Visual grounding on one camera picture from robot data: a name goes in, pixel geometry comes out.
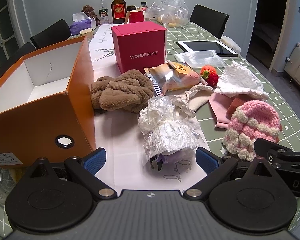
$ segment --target blue gripper pad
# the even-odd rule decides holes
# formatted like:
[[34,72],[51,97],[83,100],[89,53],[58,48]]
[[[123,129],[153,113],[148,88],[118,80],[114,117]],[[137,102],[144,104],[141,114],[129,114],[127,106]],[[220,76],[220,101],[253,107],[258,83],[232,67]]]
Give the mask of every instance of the blue gripper pad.
[[220,157],[202,147],[199,147],[195,152],[195,159],[200,168],[207,174],[218,168],[221,161]]
[[81,165],[95,175],[106,163],[106,150],[98,148],[87,156],[81,158]]

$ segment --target chair backrest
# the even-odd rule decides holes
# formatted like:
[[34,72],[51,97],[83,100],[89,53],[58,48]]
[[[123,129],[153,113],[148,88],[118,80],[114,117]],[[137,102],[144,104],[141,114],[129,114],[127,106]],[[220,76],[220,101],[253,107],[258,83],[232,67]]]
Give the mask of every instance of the chair backrest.
[[52,44],[65,41],[71,36],[71,31],[64,19],[61,19],[30,38],[37,49],[41,49]]
[[0,68],[0,78],[3,76],[4,73],[13,65],[15,64],[22,56],[27,55],[30,52],[35,51],[35,47],[30,43],[27,42],[24,44],[20,49],[18,49]]
[[190,22],[199,25],[220,39],[226,28],[228,19],[229,15],[226,13],[221,13],[197,4],[191,14]]

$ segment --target green checkered tablecloth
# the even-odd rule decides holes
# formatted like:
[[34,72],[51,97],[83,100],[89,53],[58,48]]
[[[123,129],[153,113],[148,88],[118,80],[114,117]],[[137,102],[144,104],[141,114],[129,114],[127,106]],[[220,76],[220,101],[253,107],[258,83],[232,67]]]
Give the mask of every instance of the green checkered tablecloth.
[[[184,27],[180,28],[168,28],[167,33],[167,59],[176,61],[174,54],[183,53],[183,50],[179,48],[176,41],[217,41],[211,33],[202,29],[196,24],[188,23]],[[293,112],[284,98],[277,92],[277,90],[271,85],[271,83],[246,59],[242,56],[235,58],[226,57],[223,58],[227,64],[231,64],[232,61],[248,68],[254,73],[263,83],[264,91],[269,94],[270,98],[267,101],[272,105],[279,113],[281,119],[281,125],[283,127],[282,132],[279,134],[279,144],[291,148],[293,151],[300,151],[300,120]],[[217,69],[218,75],[222,74],[222,69]],[[222,145],[221,140],[224,136],[225,130],[215,128],[216,116],[213,113],[209,103],[206,103],[197,110],[197,119],[200,123],[202,131],[207,139],[210,147],[210,151],[218,156],[226,154],[225,147]],[[300,222],[300,198],[298,198],[297,213],[290,225],[290,229],[293,229]],[[0,236],[4,237],[12,231],[4,207],[0,205]]]

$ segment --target gray floor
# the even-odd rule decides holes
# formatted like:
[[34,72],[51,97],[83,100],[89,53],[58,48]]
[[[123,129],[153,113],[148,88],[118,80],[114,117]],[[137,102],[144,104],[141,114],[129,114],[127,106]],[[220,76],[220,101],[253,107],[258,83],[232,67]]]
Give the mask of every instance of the gray floor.
[[278,90],[300,119],[300,88],[288,77],[276,77],[249,53],[246,59]]

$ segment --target red crochet toy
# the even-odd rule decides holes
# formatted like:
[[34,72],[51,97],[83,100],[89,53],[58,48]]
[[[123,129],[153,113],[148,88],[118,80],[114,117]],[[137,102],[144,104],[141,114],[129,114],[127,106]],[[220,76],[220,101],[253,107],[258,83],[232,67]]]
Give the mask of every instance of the red crochet toy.
[[208,83],[209,86],[215,87],[218,83],[217,71],[213,66],[205,65],[200,71],[202,78]]

